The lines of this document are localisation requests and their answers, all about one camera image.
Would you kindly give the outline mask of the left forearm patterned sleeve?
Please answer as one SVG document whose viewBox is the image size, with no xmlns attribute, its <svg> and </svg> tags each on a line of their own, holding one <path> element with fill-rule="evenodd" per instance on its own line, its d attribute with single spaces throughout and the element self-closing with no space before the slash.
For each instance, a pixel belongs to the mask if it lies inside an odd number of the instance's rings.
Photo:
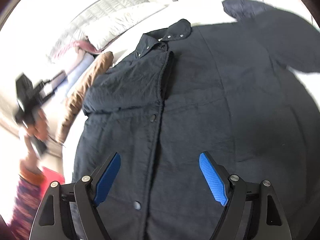
<svg viewBox="0 0 320 240">
<path fill-rule="evenodd" d="M 34 218 L 42 200 L 41 186 L 45 176 L 38 167 L 38 158 L 29 153 L 20 161 L 20 180 L 17 186 L 12 219 L 8 225 L 14 239 L 29 239 Z"/>
</svg>

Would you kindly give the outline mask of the left hand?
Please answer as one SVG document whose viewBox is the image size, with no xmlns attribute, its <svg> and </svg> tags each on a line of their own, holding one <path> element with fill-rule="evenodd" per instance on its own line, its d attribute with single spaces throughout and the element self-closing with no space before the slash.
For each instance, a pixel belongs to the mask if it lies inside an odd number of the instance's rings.
<svg viewBox="0 0 320 240">
<path fill-rule="evenodd" d="M 24 126 L 24 139 L 30 141 L 32 137 L 45 142 L 48 139 L 48 124 L 44 111 L 40 108 L 33 124 Z"/>
</svg>

